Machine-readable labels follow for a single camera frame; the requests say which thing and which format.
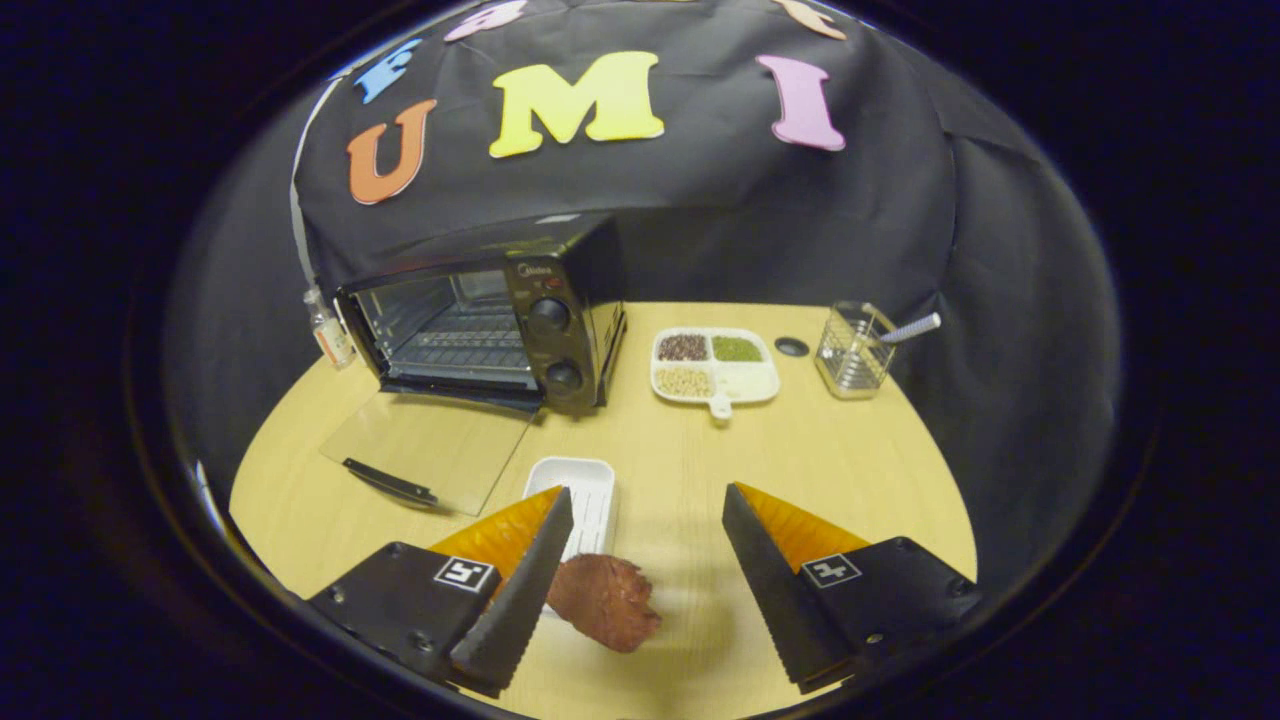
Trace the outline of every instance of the black cloth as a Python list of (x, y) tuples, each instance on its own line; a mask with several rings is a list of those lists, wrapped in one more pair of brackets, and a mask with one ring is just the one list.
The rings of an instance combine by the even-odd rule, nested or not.
[[(424, 31), (406, 74), (367, 105), (353, 87), (360, 69), (335, 88), (297, 178), (321, 286), (378, 272), (407, 242), (607, 209), (618, 213), (632, 300), (856, 299), (896, 320), (937, 310), (942, 329), (906, 346), (892, 373), (964, 496), (979, 582), (1007, 589), (1059, 547), (1097, 489), (1114, 430), (1119, 311), (1085, 213), (1016, 123), (879, 31), (840, 18), (849, 40), (828, 40), (768, 0), (531, 0), (525, 13), (457, 44), (442, 40), (456, 19)], [(618, 50), (659, 56), (649, 90), (662, 137), (595, 142), (580, 129), (559, 145), (535, 120), (539, 150), (489, 156), (502, 114), (494, 77), (547, 63), (575, 82)], [(778, 96), (760, 54), (829, 72), (844, 151), (772, 135)], [(394, 117), (428, 97), (438, 106), (417, 178), (360, 205), (347, 143), (389, 123), (379, 169), (390, 170)], [(233, 169), (177, 304), (175, 405), (224, 501), (259, 424), (317, 356), (288, 232), (288, 176), (312, 102), (300, 99)]]

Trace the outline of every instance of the letter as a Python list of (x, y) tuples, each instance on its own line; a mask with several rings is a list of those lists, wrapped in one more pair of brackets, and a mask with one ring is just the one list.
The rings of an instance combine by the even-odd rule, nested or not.
[(849, 36), (840, 32), (838, 29), (828, 26), (827, 23), (833, 22), (831, 15), (823, 15), (818, 10), (814, 10), (809, 5), (800, 3), (799, 0), (773, 0), (782, 9), (791, 15), (791, 19), (803, 24), (804, 27), (817, 32), (818, 35), (826, 35), (832, 40), (847, 40)]
[(351, 196), (361, 205), (376, 205), (399, 195), (413, 182), (426, 156), (426, 115), (435, 108), (435, 100), (410, 105), (396, 117), (401, 127), (401, 159), (396, 169), (378, 174), (378, 138), (387, 132), (387, 123), (374, 126), (356, 136), (347, 145), (351, 156)]
[(365, 105), (369, 105), (374, 97), (381, 95), (404, 74), (404, 65), (413, 58), (413, 49), (421, 42), (421, 40), (410, 40), (356, 79), (356, 85), (365, 88)]
[(458, 27), (449, 31), (449, 35), (444, 36), (444, 41), (453, 42), (456, 40), (462, 40), (463, 37), (470, 37), (481, 29), (502, 27), (522, 14), (520, 10), (524, 9), (526, 1), (527, 0), (513, 0), (512, 3), (503, 3), (502, 5), (494, 5), (493, 8), (485, 8), (484, 10), (480, 10), (479, 13), (462, 20)]
[(828, 76), (822, 68), (774, 55), (756, 55), (773, 73), (782, 102), (782, 119), (773, 123), (773, 135), (782, 142), (820, 147), (832, 152), (845, 149), (845, 136), (831, 127), (827, 99), (822, 82)]
[(570, 85), (549, 65), (517, 68), (494, 78), (503, 91), (502, 129), (489, 146), (489, 155), (507, 158), (532, 152), (543, 145), (534, 131), (534, 113), (561, 145), (573, 140), (588, 110), (595, 119), (586, 136), (612, 140), (648, 140), (663, 132), (663, 123), (649, 108), (649, 68), (658, 64), (653, 53), (609, 53), (599, 56)]

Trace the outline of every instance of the wire basket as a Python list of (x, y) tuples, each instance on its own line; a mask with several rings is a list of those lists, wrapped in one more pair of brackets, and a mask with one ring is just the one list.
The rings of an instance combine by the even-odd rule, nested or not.
[(814, 354), (827, 389), (841, 400), (873, 397), (888, 374), (897, 350), (879, 342), (896, 331), (870, 302), (842, 301), (831, 306), (831, 316)]

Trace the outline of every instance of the black handle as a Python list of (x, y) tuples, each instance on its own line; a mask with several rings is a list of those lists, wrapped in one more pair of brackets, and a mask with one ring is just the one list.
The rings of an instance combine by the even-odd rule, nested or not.
[(378, 470), (376, 468), (370, 468), (364, 462), (352, 460), (351, 457), (342, 461), (343, 466), (351, 470), (352, 475), (356, 475), (361, 480), (369, 483), (370, 487), (384, 492), (393, 498), (407, 502), (416, 507), (436, 507), (440, 500), (431, 495), (431, 491), (413, 484), (406, 479), (397, 478), (389, 473)]

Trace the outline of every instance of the white tray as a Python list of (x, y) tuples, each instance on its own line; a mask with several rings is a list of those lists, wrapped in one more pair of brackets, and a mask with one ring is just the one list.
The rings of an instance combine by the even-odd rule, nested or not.
[[(581, 553), (608, 555), (613, 547), (613, 468), (602, 460), (581, 457), (543, 457), (529, 471), (525, 497), (554, 486), (568, 488), (573, 502), (573, 530), (564, 543), (561, 562)], [(548, 605), (543, 615), (558, 618)]]
[[(677, 334), (703, 336), (707, 345), (705, 360), (659, 360), (658, 348), (662, 341)], [(717, 360), (712, 348), (712, 337), (742, 338), (760, 351), (759, 361)], [(703, 370), (710, 378), (710, 397), (672, 395), (658, 387), (658, 370), (664, 368), (691, 368)], [(733, 415), (733, 404), (764, 402), (778, 393), (781, 382), (773, 365), (773, 355), (760, 336), (739, 328), (667, 328), (653, 338), (653, 351), (649, 355), (649, 384), (659, 396), (673, 402), (696, 402), (710, 407), (712, 415), (727, 420)]]

